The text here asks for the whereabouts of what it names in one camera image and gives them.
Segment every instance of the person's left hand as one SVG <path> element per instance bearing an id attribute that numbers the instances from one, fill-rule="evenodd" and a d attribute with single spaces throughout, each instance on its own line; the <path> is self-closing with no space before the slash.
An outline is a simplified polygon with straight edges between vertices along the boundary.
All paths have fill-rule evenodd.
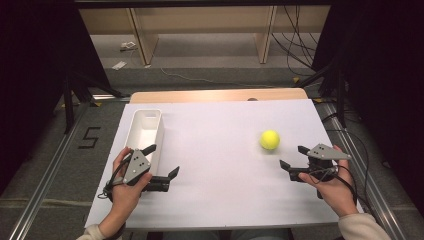
<path id="1" fill-rule="evenodd" d="M 130 153 L 131 149 L 125 147 L 113 161 L 114 172 L 121 161 L 126 155 Z M 124 166 L 117 174 L 115 178 L 123 177 L 125 174 L 126 166 Z M 108 238 L 113 236 L 119 228 L 125 223 L 132 211 L 138 204 L 140 194 L 143 188 L 150 182 L 152 178 L 151 173 L 145 173 L 134 186 L 127 184 L 116 185 L 112 189 L 113 205 L 109 214 L 99 224 L 99 230 Z"/>

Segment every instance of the tennis ball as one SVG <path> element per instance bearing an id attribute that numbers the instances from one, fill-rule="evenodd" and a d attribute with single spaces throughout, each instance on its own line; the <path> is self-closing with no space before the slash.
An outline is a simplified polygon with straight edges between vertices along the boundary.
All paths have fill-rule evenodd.
<path id="1" fill-rule="evenodd" d="M 266 130 L 261 135 L 261 140 L 259 141 L 261 146 L 268 150 L 273 150 L 278 147 L 280 144 L 280 136 L 274 130 Z"/>

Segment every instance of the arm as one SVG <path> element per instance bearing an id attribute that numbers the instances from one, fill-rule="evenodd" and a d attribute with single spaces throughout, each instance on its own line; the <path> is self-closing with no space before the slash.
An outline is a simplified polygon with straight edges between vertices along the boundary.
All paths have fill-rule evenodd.
<path id="1" fill-rule="evenodd" d="M 119 153 L 113 161 L 113 171 L 118 168 L 120 162 L 128 153 L 130 153 L 130 151 L 131 149 L 126 147 Z M 124 173 L 125 170 L 121 169 L 116 177 L 122 177 Z M 118 233 L 137 206 L 141 191 L 144 187 L 146 187 L 151 178 L 152 174 L 146 173 L 134 186 L 121 184 L 113 187 L 113 204 L 109 214 L 99 225 L 89 226 L 85 230 L 84 235 L 79 239 L 105 239 L 113 237 L 116 233 Z"/>
<path id="2" fill-rule="evenodd" d="M 352 185 L 352 177 L 346 170 L 349 169 L 348 161 L 339 160 L 338 165 L 341 166 L 338 176 Z M 340 217 L 339 228 L 345 239 L 390 239 L 371 215 L 358 212 L 352 193 L 341 181 L 334 178 L 328 182 L 319 182 L 306 173 L 300 173 L 299 178 L 315 187 L 321 193 L 324 201 Z"/>

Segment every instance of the person's right hand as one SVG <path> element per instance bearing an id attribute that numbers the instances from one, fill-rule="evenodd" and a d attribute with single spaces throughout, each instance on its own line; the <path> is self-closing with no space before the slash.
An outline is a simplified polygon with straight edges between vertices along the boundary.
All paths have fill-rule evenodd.
<path id="1" fill-rule="evenodd" d="M 334 149 L 341 151 L 337 146 L 334 146 Z M 339 160 L 338 165 L 342 166 L 338 168 L 338 176 L 352 185 L 352 177 L 350 176 L 349 172 L 343 168 L 345 167 L 349 169 L 348 161 Z M 339 217 L 358 213 L 358 209 L 353 202 L 353 195 L 350 189 L 340 180 L 334 178 L 328 182 L 319 182 L 316 178 L 310 176 L 307 173 L 300 173 L 299 178 L 309 185 L 315 187 L 321 193 L 325 202 Z"/>

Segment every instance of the floor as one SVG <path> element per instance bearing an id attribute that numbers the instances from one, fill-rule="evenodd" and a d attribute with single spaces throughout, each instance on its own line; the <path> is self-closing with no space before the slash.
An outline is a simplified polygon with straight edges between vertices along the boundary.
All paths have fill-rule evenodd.
<path id="1" fill-rule="evenodd" d="M 290 42 L 284 39 L 282 34 L 276 34 L 276 38 L 279 42 L 288 48 Z M 288 38 L 291 38 L 291 34 L 287 33 L 285 35 Z M 303 42 L 306 46 L 310 48 L 315 48 L 318 41 L 319 34 L 302 34 L 301 35 Z M 95 44 L 96 50 L 100 57 L 100 60 L 103 64 L 103 67 L 107 71 L 123 61 L 126 65 L 121 70 L 116 70 L 117 72 L 124 69 L 157 69 L 157 71 L 162 70 L 164 78 L 170 77 L 167 74 L 168 69 L 275 69 L 275 68 L 284 68 L 291 69 L 293 72 L 296 72 L 298 69 L 302 69 L 302 74 L 292 73 L 290 76 L 292 78 L 304 78 L 303 76 L 308 71 L 308 68 L 294 60 L 291 57 L 287 57 L 287 54 L 281 50 L 280 46 L 275 40 L 271 40 L 270 50 L 268 61 L 266 64 L 260 64 L 258 61 L 253 36 L 251 34 L 189 34 L 189 35 L 161 35 L 160 40 L 157 44 L 155 50 L 155 56 L 152 60 L 152 63 L 148 66 L 141 64 L 141 61 L 138 56 L 138 52 L 134 50 L 119 51 L 122 43 L 135 42 L 132 36 L 128 35 L 116 35 L 116 36 L 92 36 L 93 43 Z M 298 56 L 302 61 L 307 62 L 309 59 L 305 57 L 305 54 L 299 47 L 291 46 L 291 51 L 294 55 Z M 191 76 L 181 76 L 183 78 L 191 78 Z M 314 83 L 313 86 L 308 87 L 308 93 L 316 92 L 316 89 L 319 85 L 319 81 Z M 322 118 L 326 117 L 328 113 L 328 107 L 326 104 L 317 104 L 317 111 L 320 113 Z M 354 133 L 356 146 L 359 146 L 361 154 L 365 155 L 366 151 L 369 159 L 373 159 L 370 163 L 370 174 L 372 176 L 372 181 L 379 186 L 381 194 L 384 196 L 385 201 L 387 202 L 389 209 L 395 215 L 396 223 L 400 225 L 404 237 L 398 239 L 422 239 L 424 236 L 424 220 L 423 217 L 417 212 L 414 205 L 409 200 L 408 196 L 403 191 L 399 182 L 397 182 L 396 177 L 391 172 L 390 168 L 383 167 L 382 162 L 384 158 L 381 156 L 381 153 L 378 151 L 378 148 L 375 145 L 375 142 L 372 140 L 366 130 L 366 128 L 360 122 L 360 116 L 357 116 L 354 112 L 354 109 L 347 109 L 349 112 L 346 112 L 346 117 L 348 119 L 348 129 L 350 132 Z M 107 110 L 107 107 L 104 109 L 90 109 L 89 111 L 102 111 L 100 115 L 104 118 L 107 118 L 110 111 Z M 35 162 L 24 163 L 20 171 L 17 173 L 15 179 L 11 186 L 7 189 L 5 194 L 0 198 L 0 215 L 8 216 L 6 218 L 1 217 L 0 219 L 0 239 L 6 239 L 9 236 L 11 229 L 15 223 L 17 223 L 19 216 L 22 214 L 22 210 L 28 203 L 28 200 L 33 196 L 34 190 L 38 183 L 43 178 L 43 173 L 48 168 L 50 160 L 55 157 L 55 152 L 52 149 L 59 147 L 62 136 L 58 135 L 58 132 L 61 132 L 61 129 L 64 129 L 64 111 L 61 108 L 61 105 L 58 104 L 58 109 L 55 111 L 56 117 L 52 118 L 51 129 L 47 129 L 45 134 L 41 139 L 40 143 L 34 149 L 33 158 Z M 86 124 L 85 121 L 90 121 L 90 119 L 82 119 L 82 125 Z M 333 128 L 333 119 L 324 123 L 328 128 Z M 334 139 L 334 142 L 340 142 L 340 136 L 337 132 L 329 132 L 330 139 Z M 113 134 L 105 136 L 109 141 L 113 140 Z M 72 158 L 72 161 L 65 163 L 65 167 L 72 168 L 72 164 L 75 165 L 78 162 L 77 157 Z M 91 164 L 99 164 L 99 162 L 94 161 Z M 32 175 L 32 182 L 29 180 L 29 173 Z M 90 173 L 86 173 L 83 177 L 78 177 L 78 181 L 86 181 Z M 62 231 L 63 234 L 59 235 L 60 239 L 68 239 L 69 236 L 66 235 L 67 232 L 74 231 L 76 233 L 82 232 L 82 225 L 84 218 L 76 219 L 72 216 L 75 212 L 86 212 L 89 210 L 91 205 L 90 199 L 86 199 L 84 196 L 81 196 L 78 191 L 72 189 L 64 189 L 62 186 L 66 186 L 66 179 L 64 176 L 58 174 L 55 178 L 55 184 L 52 184 L 50 187 L 50 192 L 47 195 L 47 199 L 57 199 L 62 195 L 72 194 L 72 201 L 68 202 L 50 202 L 43 203 L 43 211 L 40 211 L 34 221 L 33 227 L 30 229 L 27 239 L 39 239 L 42 236 L 45 236 L 42 233 L 43 231 L 36 231 L 35 228 L 41 219 L 51 219 L 54 217 L 56 221 L 68 221 L 69 226 L 62 226 L 60 229 L 45 229 L 46 232 Z M 65 204 L 66 208 L 61 208 L 60 204 Z M 296 228 L 293 231 L 294 238 L 297 240 L 303 239 L 334 239 L 339 235 L 337 231 L 337 226 L 316 226 L 316 227 L 300 227 Z M 136 239 L 136 237 L 143 238 L 145 237 L 144 233 L 127 233 L 124 239 Z"/>

